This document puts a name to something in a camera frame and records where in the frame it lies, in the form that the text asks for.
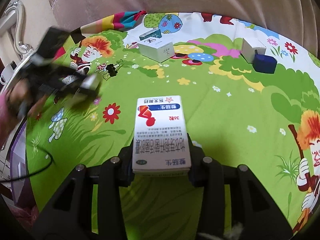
green cartoon tablecloth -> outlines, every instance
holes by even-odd
[[[175,56],[161,64],[140,55],[135,38],[155,27],[173,41],[175,50]],[[256,37],[267,47],[266,55],[278,61],[274,74],[255,72],[240,55],[243,37]],[[234,167],[247,164],[292,228],[302,207],[312,214],[320,174],[316,57],[295,42],[247,22],[172,13],[148,14],[128,32],[94,34],[73,44],[57,61],[82,65],[90,69],[89,74],[105,77],[103,64],[121,60],[118,75],[102,83],[100,96],[89,108],[70,110],[65,106],[67,98],[51,97],[37,119],[28,119],[29,172],[48,162],[37,145],[54,157],[50,168],[31,178],[39,210],[78,163],[102,164],[130,144],[137,98],[180,95],[187,131],[206,155]],[[308,194],[306,166],[302,162],[299,169],[299,149],[289,124],[294,124],[309,164],[312,192],[308,201],[304,201]],[[128,238],[194,239],[202,193],[187,177],[136,176],[130,187],[120,189]],[[97,232],[96,188],[92,201],[92,230]]]

red star logo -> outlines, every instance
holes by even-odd
[[[171,101],[173,101],[173,99],[172,99],[172,98],[166,98],[165,101],[168,102],[168,103],[170,103]]]

orange hair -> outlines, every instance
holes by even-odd
[[[301,125],[297,133],[297,140],[302,150],[310,147],[311,140],[320,138],[320,115],[318,112],[306,110],[301,116]]]
[[[82,40],[82,45],[96,48],[103,57],[110,57],[113,55],[113,50],[110,48],[111,42],[103,36],[85,38]]]

white glove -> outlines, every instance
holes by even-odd
[[[310,208],[315,200],[315,195],[313,194],[313,192],[310,192],[310,193],[307,193],[304,200],[303,200],[303,203],[302,203],[302,206],[301,206],[301,211],[303,211],[304,209],[306,208]]]
[[[71,62],[70,62],[70,67],[71,67],[71,68],[74,68],[74,69],[77,69],[77,68],[78,68],[78,65],[77,65],[75,62],[71,61]]]
[[[299,163],[299,176],[301,179],[306,178],[306,174],[309,173],[309,165],[306,158],[301,159]]]
[[[76,54],[78,54],[81,51],[81,48],[75,48],[75,50],[73,50],[70,54],[71,56],[75,56]]]

green oval otc logo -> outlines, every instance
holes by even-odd
[[[147,164],[147,161],[146,160],[137,160],[136,163],[139,165],[145,165],[145,164]]]

